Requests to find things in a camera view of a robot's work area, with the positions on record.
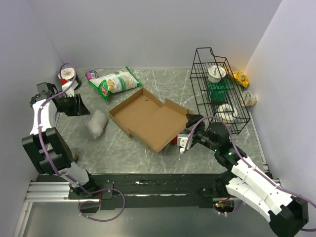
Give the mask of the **brown cardboard express box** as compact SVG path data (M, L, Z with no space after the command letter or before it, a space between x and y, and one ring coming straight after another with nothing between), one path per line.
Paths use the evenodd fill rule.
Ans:
M108 112L110 119L124 133L142 141L156 153L186 128L186 114L193 113L167 98L160 101L145 88Z

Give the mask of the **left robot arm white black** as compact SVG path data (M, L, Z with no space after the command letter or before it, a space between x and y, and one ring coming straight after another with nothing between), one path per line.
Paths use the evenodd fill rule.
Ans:
M31 98L34 122L29 136L22 138L22 146L39 174L57 175L69 182L77 196L93 198L98 186L92 175L75 162L75 153L56 128L56 115L69 117L89 115L81 96L62 96L54 84L37 85L38 93Z

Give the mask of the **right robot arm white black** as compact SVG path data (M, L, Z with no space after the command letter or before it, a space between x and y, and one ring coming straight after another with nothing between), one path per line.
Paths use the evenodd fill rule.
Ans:
M293 237L309 221L308 201L298 194L286 191L261 171L233 142L227 125L217 119L205 128L207 117L186 114L186 128L191 131L180 138L180 152L185 153L195 144L214 151L217 162L227 169L216 184L222 197L232 195L261 214L278 237Z

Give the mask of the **clear plastic package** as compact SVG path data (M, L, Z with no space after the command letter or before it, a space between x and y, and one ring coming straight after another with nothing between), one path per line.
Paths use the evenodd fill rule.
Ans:
M86 123L89 136L94 140L99 139L104 134L108 122L109 118L104 112L95 110Z

